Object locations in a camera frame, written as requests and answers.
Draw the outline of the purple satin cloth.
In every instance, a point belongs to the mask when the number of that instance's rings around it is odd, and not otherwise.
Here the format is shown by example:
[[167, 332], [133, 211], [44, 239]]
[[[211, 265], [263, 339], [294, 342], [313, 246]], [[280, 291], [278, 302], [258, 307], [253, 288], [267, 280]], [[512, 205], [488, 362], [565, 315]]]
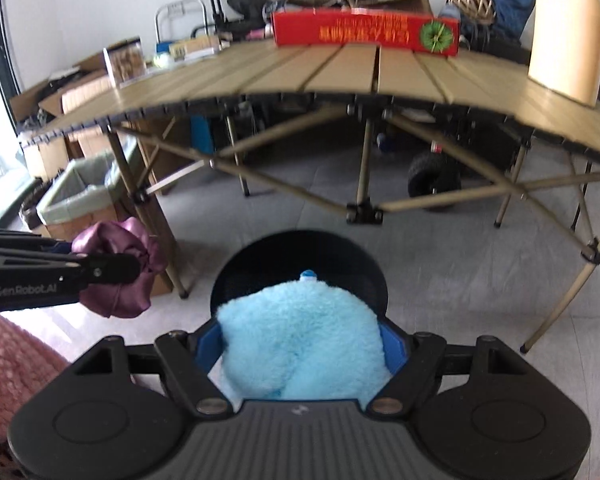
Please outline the purple satin cloth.
[[74, 239], [72, 251], [86, 257], [79, 298], [88, 310], [104, 318], [136, 318], [150, 307], [166, 257], [140, 220], [98, 222]]

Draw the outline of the light blue plush toy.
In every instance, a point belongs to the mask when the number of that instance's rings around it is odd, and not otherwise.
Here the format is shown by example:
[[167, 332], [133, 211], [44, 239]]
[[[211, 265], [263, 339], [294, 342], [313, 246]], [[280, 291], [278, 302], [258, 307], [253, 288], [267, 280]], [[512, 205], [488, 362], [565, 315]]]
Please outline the light blue plush toy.
[[221, 389], [245, 400], [353, 399], [366, 405], [391, 378], [377, 315], [317, 278], [265, 287], [216, 312]]

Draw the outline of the black round trash bin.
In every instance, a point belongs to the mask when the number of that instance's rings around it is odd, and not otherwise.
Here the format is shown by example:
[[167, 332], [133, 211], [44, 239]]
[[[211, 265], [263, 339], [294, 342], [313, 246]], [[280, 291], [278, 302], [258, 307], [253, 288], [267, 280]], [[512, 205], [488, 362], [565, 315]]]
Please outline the black round trash bin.
[[377, 261], [352, 240], [317, 230], [274, 233], [236, 252], [214, 281], [210, 313], [215, 316], [230, 300], [291, 281], [344, 289], [376, 318], [386, 316], [388, 286]]

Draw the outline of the beige bin with black liner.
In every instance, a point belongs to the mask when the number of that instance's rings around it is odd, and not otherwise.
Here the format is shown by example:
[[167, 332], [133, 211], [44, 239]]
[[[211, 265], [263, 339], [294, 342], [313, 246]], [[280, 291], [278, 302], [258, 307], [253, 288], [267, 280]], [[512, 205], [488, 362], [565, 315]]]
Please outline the beige bin with black liner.
[[36, 180], [35, 186], [26, 195], [20, 205], [18, 216], [22, 223], [33, 233], [44, 236], [48, 235], [48, 229], [44, 226], [44, 223], [38, 214], [38, 204], [52, 185], [52, 181]]

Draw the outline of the cardboard box with green liner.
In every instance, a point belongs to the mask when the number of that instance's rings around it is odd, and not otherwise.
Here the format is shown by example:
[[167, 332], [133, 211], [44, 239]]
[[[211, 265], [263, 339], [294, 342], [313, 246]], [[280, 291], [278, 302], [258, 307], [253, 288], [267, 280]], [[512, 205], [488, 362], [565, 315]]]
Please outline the cardboard box with green liner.
[[99, 221], [122, 222], [137, 215], [111, 152], [69, 162], [36, 212], [44, 235], [68, 242]]

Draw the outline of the pink floor rug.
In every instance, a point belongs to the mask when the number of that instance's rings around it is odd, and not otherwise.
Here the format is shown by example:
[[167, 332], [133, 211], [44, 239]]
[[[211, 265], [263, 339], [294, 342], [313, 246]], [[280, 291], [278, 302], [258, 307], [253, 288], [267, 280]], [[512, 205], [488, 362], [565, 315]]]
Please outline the pink floor rug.
[[16, 411], [67, 366], [59, 353], [0, 315], [0, 479], [23, 477], [7, 443]]

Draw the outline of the black cart wheel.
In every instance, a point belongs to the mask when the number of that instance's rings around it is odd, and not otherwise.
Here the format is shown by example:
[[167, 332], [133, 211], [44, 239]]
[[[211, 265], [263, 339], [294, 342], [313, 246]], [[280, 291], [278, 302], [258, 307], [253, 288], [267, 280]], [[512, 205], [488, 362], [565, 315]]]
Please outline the black cart wheel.
[[460, 173], [445, 154], [422, 152], [408, 167], [407, 193], [411, 198], [460, 191]]

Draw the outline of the large open cardboard boxes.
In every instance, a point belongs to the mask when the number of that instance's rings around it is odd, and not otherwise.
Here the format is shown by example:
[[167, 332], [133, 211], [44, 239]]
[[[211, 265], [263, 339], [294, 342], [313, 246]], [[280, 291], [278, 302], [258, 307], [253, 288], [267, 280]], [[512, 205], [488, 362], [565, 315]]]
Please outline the large open cardboard boxes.
[[[106, 74], [104, 57], [96, 53], [70, 68], [65, 76], [49, 76], [19, 96], [9, 100], [16, 121], [16, 133], [38, 130], [41, 124], [64, 114], [62, 96]], [[43, 181], [50, 180], [64, 170], [68, 162], [83, 156], [78, 141], [55, 140], [23, 148], [24, 161], [30, 175]]]

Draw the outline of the clear jar with snacks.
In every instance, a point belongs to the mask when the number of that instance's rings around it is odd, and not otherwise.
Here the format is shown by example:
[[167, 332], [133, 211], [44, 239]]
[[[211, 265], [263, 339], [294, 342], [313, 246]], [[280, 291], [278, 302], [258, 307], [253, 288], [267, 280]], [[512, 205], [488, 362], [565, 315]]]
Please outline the clear jar with snacks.
[[110, 44], [102, 49], [110, 84], [116, 88], [128, 81], [144, 76], [146, 64], [140, 37]]

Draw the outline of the yellow small carton box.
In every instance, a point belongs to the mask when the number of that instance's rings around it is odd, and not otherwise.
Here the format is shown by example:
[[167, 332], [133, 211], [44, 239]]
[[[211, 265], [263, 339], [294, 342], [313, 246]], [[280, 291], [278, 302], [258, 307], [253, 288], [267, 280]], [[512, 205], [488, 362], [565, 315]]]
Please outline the yellow small carton box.
[[175, 41], [169, 46], [169, 52], [174, 60], [184, 60], [199, 52], [218, 52], [221, 41], [217, 36], [200, 36]]

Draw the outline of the khaki folding camping table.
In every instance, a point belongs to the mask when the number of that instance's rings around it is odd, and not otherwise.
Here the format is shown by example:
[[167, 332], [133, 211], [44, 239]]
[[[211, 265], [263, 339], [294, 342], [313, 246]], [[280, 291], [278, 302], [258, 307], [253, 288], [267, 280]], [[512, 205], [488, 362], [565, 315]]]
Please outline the khaki folding camping table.
[[[220, 116], [230, 122], [254, 104], [292, 104], [300, 115], [232, 141], [215, 154], [173, 143], [166, 133], [137, 128], [143, 119], [187, 115]], [[441, 130], [416, 122], [416, 110], [446, 118], [481, 119], [511, 136], [525, 155], [533, 141], [561, 148], [569, 158], [592, 162], [590, 171], [570, 169], [541, 180], [521, 180], [465, 148]], [[367, 130], [388, 122], [423, 140], [483, 177], [468, 188], [374, 204], [368, 196], [370, 166], [362, 162], [354, 202], [340, 204], [305, 188], [248, 168], [245, 154], [306, 129], [358, 118]], [[600, 107], [578, 104], [532, 81], [524, 66], [494, 56], [460, 52], [438, 58], [378, 46], [279, 47], [271, 41], [247, 42], [202, 60], [178, 63], [112, 88], [49, 125], [25, 133], [24, 146], [48, 143], [99, 128], [117, 146], [127, 134], [157, 152], [188, 160], [189, 169], [209, 167], [253, 180], [329, 210], [352, 223], [379, 223], [387, 214], [471, 200], [501, 197], [521, 200], [550, 216], [539, 192], [600, 182]]]

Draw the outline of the red cardboard tray box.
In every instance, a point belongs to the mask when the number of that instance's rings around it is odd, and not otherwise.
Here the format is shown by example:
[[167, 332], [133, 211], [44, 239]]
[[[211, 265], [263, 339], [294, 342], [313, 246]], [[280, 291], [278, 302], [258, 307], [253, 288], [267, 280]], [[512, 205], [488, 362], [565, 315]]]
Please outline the red cardboard tray box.
[[279, 46], [374, 44], [434, 55], [460, 50], [460, 21], [388, 10], [303, 9], [273, 14]]

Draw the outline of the cream thermos jug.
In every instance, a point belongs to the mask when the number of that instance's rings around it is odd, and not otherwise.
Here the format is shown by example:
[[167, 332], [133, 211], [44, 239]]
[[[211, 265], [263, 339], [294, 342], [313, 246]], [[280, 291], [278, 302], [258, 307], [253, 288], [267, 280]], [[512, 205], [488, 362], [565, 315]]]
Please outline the cream thermos jug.
[[593, 107], [600, 91], [600, 0], [535, 0], [528, 76]]

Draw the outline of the blue fabric bag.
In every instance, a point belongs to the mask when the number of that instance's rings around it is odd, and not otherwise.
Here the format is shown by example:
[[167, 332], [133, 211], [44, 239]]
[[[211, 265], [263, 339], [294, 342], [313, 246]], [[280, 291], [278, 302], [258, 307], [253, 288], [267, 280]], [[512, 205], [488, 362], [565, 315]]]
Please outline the blue fabric bag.
[[493, 0], [495, 18], [491, 29], [509, 40], [519, 41], [534, 9], [535, 0]]

